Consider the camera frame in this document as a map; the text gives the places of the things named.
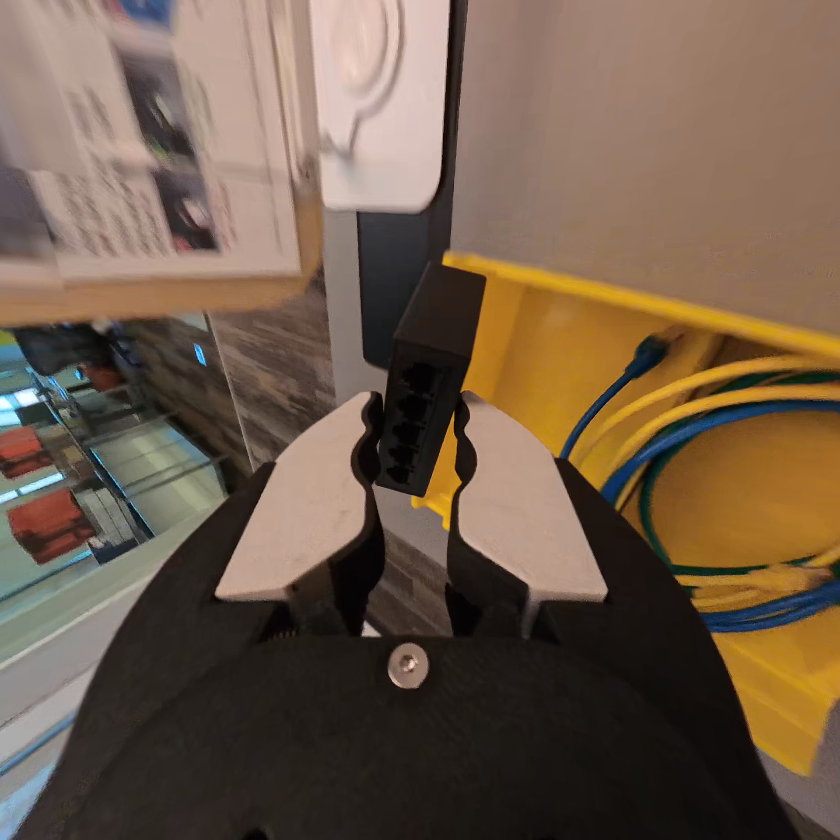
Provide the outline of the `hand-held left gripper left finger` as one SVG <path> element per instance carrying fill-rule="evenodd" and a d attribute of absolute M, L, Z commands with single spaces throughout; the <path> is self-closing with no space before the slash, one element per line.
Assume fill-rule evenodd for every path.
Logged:
<path fill-rule="evenodd" d="M 276 458 L 217 584 L 224 602 L 291 602 L 305 583 L 338 572 L 380 525 L 374 484 L 382 395 L 361 392 Z"/>

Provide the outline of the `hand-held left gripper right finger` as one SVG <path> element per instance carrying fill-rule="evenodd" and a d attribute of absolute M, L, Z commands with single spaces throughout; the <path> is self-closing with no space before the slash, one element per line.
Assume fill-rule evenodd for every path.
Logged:
<path fill-rule="evenodd" d="M 552 606 L 604 606 L 607 582 L 551 452 L 473 392 L 462 393 L 454 428 L 453 635 L 530 637 Z"/>

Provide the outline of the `yellow plastic bin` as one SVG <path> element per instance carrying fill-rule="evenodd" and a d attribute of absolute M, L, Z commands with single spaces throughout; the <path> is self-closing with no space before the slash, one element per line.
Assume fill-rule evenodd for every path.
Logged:
<path fill-rule="evenodd" d="M 816 773 L 838 728 L 838 329 L 449 254 L 487 278 L 465 388 L 555 455 L 636 347 L 672 344 L 596 410 L 572 464 L 710 620 L 760 751 Z"/>

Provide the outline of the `black ethernet switch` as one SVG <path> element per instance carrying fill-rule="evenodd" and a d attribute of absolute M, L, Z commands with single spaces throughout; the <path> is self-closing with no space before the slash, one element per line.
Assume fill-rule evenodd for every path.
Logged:
<path fill-rule="evenodd" d="M 428 265 L 395 330 L 378 484 L 424 497 L 460 402 L 487 279 Z"/>

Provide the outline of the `red crate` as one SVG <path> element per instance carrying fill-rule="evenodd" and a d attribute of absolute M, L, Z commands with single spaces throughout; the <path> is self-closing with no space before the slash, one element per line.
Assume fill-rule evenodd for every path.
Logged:
<path fill-rule="evenodd" d="M 53 458 L 33 427 L 13 427 L 1 433 L 1 473 L 7 480 L 53 465 Z"/>
<path fill-rule="evenodd" d="M 67 488 L 7 510 L 7 522 L 15 542 L 37 565 L 80 549 L 96 535 Z"/>

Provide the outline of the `wooden instruction board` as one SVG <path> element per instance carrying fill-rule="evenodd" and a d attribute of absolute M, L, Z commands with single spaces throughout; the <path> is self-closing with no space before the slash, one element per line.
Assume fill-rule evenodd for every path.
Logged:
<path fill-rule="evenodd" d="M 2 327 L 271 306 L 322 257 L 279 2 L 1 3 Z"/>

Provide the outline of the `white metal stand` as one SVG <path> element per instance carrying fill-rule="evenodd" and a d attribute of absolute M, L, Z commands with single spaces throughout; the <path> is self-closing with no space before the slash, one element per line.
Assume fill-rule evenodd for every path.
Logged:
<path fill-rule="evenodd" d="M 325 206 L 414 214 L 444 156 L 450 2 L 309 2 Z"/>

